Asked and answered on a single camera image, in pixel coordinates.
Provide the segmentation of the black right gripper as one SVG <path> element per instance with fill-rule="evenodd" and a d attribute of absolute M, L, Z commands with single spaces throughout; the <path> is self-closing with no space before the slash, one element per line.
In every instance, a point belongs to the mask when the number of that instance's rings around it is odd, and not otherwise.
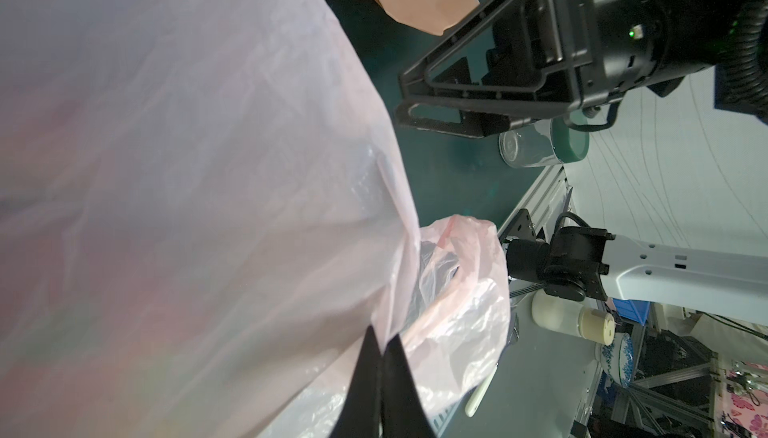
<path fill-rule="evenodd" d="M 637 88 L 664 97 L 719 47 L 720 0 L 485 0 L 400 74 L 395 119 L 484 138 Z"/>

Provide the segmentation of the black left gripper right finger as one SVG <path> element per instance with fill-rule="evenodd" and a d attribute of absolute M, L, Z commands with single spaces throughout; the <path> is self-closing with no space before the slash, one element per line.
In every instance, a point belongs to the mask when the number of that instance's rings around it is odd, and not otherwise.
<path fill-rule="evenodd" d="M 381 426 L 382 437 L 436 437 L 421 405 L 399 335 L 387 344 L 383 355 Z"/>

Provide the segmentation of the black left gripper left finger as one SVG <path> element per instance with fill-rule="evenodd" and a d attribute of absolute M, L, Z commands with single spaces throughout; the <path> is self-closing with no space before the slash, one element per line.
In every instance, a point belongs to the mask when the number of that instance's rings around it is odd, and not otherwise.
<path fill-rule="evenodd" d="M 330 438 L 378 437 L 381 424 L 382 353 L 372 326 L 364 335 L 343 408 Z"/>

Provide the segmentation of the pink plastic bag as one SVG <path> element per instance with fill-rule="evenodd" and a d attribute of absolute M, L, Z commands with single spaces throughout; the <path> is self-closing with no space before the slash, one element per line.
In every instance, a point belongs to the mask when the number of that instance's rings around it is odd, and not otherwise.
<path fill-rule="evenodd" d="M 493 369 L 495 226 L 421 227 L 325 0 L 1 0 L 1 433 L 324 437 L 365 331 Z"/>

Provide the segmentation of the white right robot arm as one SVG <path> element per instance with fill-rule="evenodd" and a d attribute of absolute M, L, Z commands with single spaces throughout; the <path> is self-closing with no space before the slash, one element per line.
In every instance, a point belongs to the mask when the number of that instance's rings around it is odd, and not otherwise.
<path fill-rule="evenodd" d="M 659 97 L 715 72 L 716 108 L 767 117 L 767 0 L 486 0 L 399 78 L 399 124 L 463 138 L 552 120 L 612 128 L 625 95 Z M 514 238 L 509 274 L 580 301 L 660 302 L 725 320 L 767 320 L 767 262 L 686 250 L 565 212 L 549 241 Z"/>

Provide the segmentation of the green lid jar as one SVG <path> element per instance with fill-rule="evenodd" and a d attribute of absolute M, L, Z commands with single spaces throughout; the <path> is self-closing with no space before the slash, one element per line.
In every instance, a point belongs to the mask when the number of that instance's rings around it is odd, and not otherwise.
<path fill-rule="evenodd" d="M 566 124 L 563 117 L 539 120 L 499 135 L 502 160 L 512 168 L 538 168 L 583 160 L 590 136 Z"/>

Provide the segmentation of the green table mat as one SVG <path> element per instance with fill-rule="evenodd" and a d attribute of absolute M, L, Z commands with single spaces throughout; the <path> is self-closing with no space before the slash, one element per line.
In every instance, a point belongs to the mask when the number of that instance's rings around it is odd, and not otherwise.
<path fill-rule="evenodd" d="M 373 0 L 326 0 L 388 111 L 401 101 L 398 76 L 437 37 L 392 20 Z M 498 140 L 465 139 L 397 126 L 406 174 L 421 226 L 454 214 L 503 226 L 539 175 L 510 168 Z"/>

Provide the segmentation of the white cup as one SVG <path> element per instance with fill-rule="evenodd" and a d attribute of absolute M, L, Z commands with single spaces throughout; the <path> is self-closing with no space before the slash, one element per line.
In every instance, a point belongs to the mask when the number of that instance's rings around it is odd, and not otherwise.
<path fill-rule="evenodd" d="M 531 303 L 532 318 L 539 327 L 582 338 L 600 345 L 611 345 L 615 319 L 605 311 L 537 291 Z"/>

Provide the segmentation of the white handled fork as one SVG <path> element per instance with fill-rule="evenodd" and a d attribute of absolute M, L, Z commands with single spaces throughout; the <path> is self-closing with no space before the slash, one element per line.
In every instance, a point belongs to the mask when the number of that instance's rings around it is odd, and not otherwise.
<path fill-rule="evenodd" d="M 468 418 L 472 418 L 477 413 L 496 373 L 498 366 L 495 366 L 487 377 L 472 391 L 464 407 L 464 413 Z"/>

